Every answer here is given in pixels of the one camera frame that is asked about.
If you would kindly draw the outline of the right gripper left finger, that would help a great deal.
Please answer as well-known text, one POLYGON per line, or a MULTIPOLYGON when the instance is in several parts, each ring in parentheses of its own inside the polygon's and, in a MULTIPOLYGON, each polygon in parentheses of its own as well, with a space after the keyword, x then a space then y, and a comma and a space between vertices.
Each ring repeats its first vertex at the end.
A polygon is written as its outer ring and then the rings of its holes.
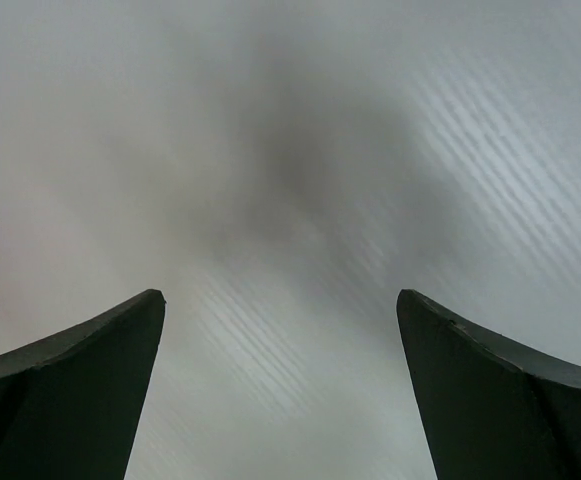
POLYGON ((166 301, 146 290, 0 355, 0 479, 122 479, 166 301))

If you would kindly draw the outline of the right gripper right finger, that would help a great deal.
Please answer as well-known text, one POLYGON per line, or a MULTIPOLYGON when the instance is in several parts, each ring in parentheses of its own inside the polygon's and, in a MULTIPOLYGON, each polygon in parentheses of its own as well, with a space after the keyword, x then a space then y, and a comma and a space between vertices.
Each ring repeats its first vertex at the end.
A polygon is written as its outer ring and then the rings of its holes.
POLYGON ((396 313, 438 478, 581 479, 581 366, 415 290, 396 313))

